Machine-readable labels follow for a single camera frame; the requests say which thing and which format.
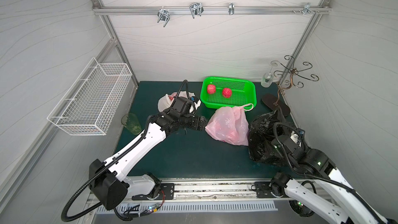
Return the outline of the red apple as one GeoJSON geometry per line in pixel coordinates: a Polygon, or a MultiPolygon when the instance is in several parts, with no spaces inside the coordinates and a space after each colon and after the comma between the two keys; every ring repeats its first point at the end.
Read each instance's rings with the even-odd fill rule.
{"type": "Polygon", "coordinates": [[[232,90],[230,88],[223,88],[222,96],[227,99],[230,98],[232,96],[232,90]]]}
{"type": "Polygon", "coordinates": [[[217,91],[217,88],[215,85],[213,85],[213,84],[207,85],[207,93],[208,94],[214,94],[214,93],[216,93],[216,91],[217,91]]]}

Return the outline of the pink plastic bag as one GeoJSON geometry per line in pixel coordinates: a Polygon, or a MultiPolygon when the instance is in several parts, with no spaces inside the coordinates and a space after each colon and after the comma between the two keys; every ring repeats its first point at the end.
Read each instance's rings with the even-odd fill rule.
{"type": "Polygon", "coordinates": [[[252,103],[219,108],[205,127],[206,133],[217,141],[235,146],[248,146],[249,123],[246,119],[246,112],[253,108],[252,103]]]}

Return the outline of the white plastic bag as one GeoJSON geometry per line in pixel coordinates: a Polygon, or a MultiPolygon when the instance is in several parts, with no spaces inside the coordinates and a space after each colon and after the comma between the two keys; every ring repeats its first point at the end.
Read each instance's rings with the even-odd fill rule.
{"type": "MultiPolygon", "coordinates": [[[[193,92],[189,92],[189,97],[191,95],[195,95],[195,94],[193,92]]],[[[171,107],[176,96],[177,96],[177,92],[174,92],[172,94],[166,94],[165,96],[160,98],[158,101],[158,111],[162,112],[165,109],[171,107]]],[[[185,91],[181,91],[178,96],[189,98],[189,97],[187,97],[187,93],[185,91]]]]}

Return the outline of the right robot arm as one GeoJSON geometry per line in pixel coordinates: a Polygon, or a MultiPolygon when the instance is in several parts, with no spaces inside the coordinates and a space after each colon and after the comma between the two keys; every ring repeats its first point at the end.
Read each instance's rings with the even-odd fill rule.
{"type": "Polygon", "coordinates": [[[321,150],[310,148],[305,131],[283,122],[253,122],[249,127],[249,146],[260,144],[270,163],[287,165],[296,175],[321,186],[333,199],[329,202],[305,188],[291,175],[278,172],[269,184],[273,196],[286,196],[306,207],[330,224],[395,224],[372,208],[351,187],[335,163],[321,150]]]}

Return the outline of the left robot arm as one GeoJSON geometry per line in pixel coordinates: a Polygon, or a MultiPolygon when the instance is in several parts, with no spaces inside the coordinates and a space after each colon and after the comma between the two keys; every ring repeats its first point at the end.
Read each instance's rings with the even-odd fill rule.
{"type": "Polygon", "coordinates": [[[139,195],[155,198],[155,187],[160,184],[159,180],[154,176],[143,175],[136,181],[127,182],[128,173],[149,151],[179,129],[204,130],[207,120],[196,115],[195,100],[196,97],[189,95],[176,95],[171,106],[156,115],[150,115],[142,133],[118,153],[103,162],[98,159],[93,161],[88,181],[67,201],[61,213],[61,220],[66,223],[72,222],[100,206],[107,210],[116,210],[132,189],[138,190],[139,195]],[[90,189],[99,202],[76,215],[69,216],[70,207],[86,188],[90,189]]]}

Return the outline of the black plastic bag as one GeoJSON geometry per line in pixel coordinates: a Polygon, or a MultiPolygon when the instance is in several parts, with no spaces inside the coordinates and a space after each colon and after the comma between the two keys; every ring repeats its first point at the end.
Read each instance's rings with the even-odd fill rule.
{"type": "MultiPolygon", "coordinates": [[[[286,167],[286,162],[281,162],[275,156],[275,149],[272,146],[272,140],[281,135],[291,135],[291,132],[299,132],[288,122],[279,109],[271,113],[263,114],[254,119],[249,126],[248,147],[251,160],[257,163],[264,163],[277,167],[286,167]]],[[[309,151],[308,143],[305,141],[305,150],[309,151]]]]}

